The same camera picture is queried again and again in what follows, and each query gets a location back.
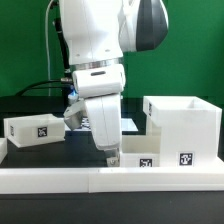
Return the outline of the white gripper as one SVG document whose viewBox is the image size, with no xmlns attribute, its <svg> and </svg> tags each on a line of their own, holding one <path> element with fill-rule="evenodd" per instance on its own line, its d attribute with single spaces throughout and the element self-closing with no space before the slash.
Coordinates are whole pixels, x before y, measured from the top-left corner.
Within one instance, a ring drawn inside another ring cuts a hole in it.
<svg viewBox="0 0 224 224">
<path fill-rule="evenodd" d="M 89 120 L 92 136 L 99 150 L 106 150 L 108 166 L 120 165 L 121 92 L 126 78 L 121 64 L 77 70 L 73 80 Z"/>
</svg>

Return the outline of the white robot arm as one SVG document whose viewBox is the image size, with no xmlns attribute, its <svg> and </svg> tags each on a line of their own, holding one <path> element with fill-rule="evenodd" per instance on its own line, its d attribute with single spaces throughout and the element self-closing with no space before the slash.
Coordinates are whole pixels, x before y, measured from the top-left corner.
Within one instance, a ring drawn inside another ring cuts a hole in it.
<svg viewBox="0 0 224 224">
<path fill-rule="evenodd" d="M 125 52 L 157 48 L 168 33 L 168 14 L 162 0 L 59 0 L 62 31 L 78 101 L 65 112 L 86 114 L 96 147 L 107 164 L 120 164 L 122 143 L 121 92 L 126 78 Z"/>
</svg>

